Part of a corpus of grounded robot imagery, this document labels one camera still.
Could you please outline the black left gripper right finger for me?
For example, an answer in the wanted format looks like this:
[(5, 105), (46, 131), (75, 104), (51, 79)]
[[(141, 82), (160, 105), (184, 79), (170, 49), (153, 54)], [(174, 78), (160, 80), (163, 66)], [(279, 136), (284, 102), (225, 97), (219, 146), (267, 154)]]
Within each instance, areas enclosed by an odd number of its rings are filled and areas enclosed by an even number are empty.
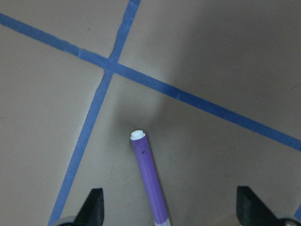
[(236, 216), (242, 226), (299, 226), (300, 221), (278, 218), (248, 186), (238, 186)]

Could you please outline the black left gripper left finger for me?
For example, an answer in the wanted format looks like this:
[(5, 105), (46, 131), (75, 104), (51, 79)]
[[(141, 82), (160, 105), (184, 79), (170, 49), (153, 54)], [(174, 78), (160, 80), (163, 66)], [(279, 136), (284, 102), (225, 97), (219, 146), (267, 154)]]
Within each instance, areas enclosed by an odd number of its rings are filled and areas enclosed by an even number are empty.
[(104, 222), (104, 197), (102, 188), (90, 191), (71, 226), (102, 226)]

